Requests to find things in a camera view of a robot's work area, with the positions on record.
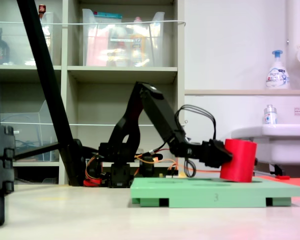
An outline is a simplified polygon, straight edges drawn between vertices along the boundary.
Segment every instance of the floor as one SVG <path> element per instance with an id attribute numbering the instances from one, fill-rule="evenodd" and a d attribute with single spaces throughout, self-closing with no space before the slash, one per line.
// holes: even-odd
<path id="1" fill-rule="evenodd" d="M 0 240 L 300 240 L 292 207 L 140 208 L 129 189 L 16 185 Z"/>

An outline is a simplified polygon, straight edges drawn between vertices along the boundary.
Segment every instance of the green board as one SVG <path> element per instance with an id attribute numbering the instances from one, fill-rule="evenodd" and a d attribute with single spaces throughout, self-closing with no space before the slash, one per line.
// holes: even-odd
<path id="1" fill-rule="evenodd" d="M 300 186 L 254 177 L 251 183 L 220 178 L 135 178 L 133 204 L 141 207 L 244 208 L 290 206 Z"/>

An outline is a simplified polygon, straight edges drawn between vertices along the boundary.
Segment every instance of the dark glass bottle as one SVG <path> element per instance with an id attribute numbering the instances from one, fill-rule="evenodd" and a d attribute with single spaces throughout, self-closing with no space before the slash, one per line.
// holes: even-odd
<path id="1" fill-rule="evenodd" d="M 0 27 L 0 65 L 9 63 L 10 49 L 8 44 L 2 40 L 2 28 Z"/>
<path id="2" fill-rule="evenodd" d="M 41 22 L 41 20 L 44 16 L 44 14 L 46 13 L 46 10 L 47 10 L 46 5 L 44 5 L 44 4 L 39 5 L 39 9 L 38 9 L 39 14 L 38 15 L 39 15 L 39 18 L 40 18 L 40 22 Z"/>

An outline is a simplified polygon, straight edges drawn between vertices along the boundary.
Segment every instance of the red cup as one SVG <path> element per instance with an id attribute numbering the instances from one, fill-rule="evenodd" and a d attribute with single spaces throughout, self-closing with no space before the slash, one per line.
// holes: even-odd
<path id="1" fill-rule="evenodd" d="M 239 183 L 251 183 L 254 173 L 257 144 L 239 139 L 226 139 L 225 149 L 232 161 L 221 166 L 220 178 Z"/>

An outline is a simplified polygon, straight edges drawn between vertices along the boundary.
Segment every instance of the white pump bottle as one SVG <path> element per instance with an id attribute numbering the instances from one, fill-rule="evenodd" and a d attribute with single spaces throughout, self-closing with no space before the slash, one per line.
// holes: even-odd
<path id="1" fill-rule="evenodd" d="M 267 89 L 290 89 L 290 78 L 287 69 L 284 67 L 280 59 L 280 54 L 283 51 L 275 50 L 272 52 L 274 55 L 274 63 L 270 68 L 268 77 L 265 82 Z"/>

